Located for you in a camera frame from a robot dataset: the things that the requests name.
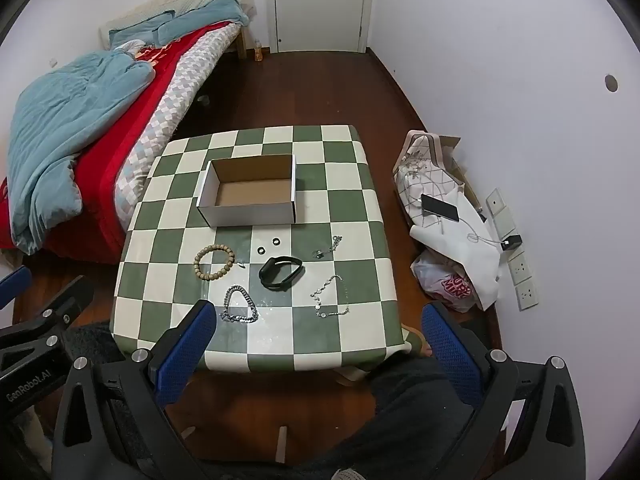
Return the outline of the black fitness band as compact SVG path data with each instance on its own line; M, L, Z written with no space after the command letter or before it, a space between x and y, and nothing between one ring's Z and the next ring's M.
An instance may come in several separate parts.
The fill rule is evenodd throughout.
M260 268L260 284L273 292L290 289L305 272L303 261L291 256L269 258Z

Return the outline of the white plastic bag red print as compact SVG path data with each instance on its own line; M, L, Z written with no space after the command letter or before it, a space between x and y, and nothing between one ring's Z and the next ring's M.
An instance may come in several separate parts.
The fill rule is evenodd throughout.
M475 289L462 267L431 249L411 263L411 272L424 292L452 310L465 313L477 304Z

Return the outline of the black charger plug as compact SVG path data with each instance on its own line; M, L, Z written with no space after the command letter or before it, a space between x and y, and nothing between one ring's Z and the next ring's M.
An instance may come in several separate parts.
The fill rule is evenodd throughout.
M509 235L500 243L504 252L515 250L516 248L519 248L521 244L523 244L523 239L521 235L518 234Z

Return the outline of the black smartphone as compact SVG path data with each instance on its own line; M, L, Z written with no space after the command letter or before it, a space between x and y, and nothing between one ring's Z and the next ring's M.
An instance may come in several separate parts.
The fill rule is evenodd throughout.
M438 200L433 196L422 194L421 208L424 216L434 214L434 216L446 218L454 222L460 221L458 208L456 206L444 202L443 200Z

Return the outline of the green white checkered tablecloth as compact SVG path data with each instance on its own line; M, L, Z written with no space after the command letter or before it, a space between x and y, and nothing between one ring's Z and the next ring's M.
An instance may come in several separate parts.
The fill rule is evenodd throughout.
M296 159L296 222L211 228L196 208L208 163L275 154ZM258 278L279 256L299 258L305 268L285 292ZM203 358L216 372L338 368L357 379L414 349L401 326L378 196L354 127L232 130L166 145L128 226L112 334L122 351L150 348L201 299L218 316Z

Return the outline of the diamond pattern mattress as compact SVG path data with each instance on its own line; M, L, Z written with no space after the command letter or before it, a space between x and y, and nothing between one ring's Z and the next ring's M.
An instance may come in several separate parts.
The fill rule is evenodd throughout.
M212 28L198 30L182 53L178 51L178 42L165 49L166 55L175 55L169 65L171 77L168 85L151 106L151 116L115 180L114 208L122 228L129 226L134 207L142 199L154 160L163 153L198 90L224 51L241 35L241 29L238 23L220 22Z

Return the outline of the white quilted tote bag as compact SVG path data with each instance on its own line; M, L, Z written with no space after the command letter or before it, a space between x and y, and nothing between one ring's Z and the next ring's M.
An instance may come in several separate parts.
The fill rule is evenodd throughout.
M440 222L434 214L423 211L422 195L455 205L458 194L463 193L475 210L483 213L483 206L454 159L459 142L458 136L421 130L407 133L392 174L409 226L427 228Z

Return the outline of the white cardboard box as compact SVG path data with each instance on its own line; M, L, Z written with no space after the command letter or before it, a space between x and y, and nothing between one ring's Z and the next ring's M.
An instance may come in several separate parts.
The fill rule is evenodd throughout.
M296 222L292 154L211 160L196 208L211 228L290 226Z

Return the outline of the small orange bottle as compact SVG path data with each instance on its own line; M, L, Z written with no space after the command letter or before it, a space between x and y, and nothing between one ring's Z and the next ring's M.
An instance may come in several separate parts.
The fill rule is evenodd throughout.
M254 60L259 63L262 62L264 56L262 55L262 44L256 40L254 43Z

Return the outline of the white door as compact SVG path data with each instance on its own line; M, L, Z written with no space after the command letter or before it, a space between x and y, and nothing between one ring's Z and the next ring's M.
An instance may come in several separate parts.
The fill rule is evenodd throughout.
M366 50L372 0L266 0L270 50Z

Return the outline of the white wall socket strip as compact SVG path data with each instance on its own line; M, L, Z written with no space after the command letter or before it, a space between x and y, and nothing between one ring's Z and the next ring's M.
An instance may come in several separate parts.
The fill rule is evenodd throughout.
M518 310L536 307L539 299L533 272L525 257L524 240L498 188L494 188L487 196L486 205L514 286Z

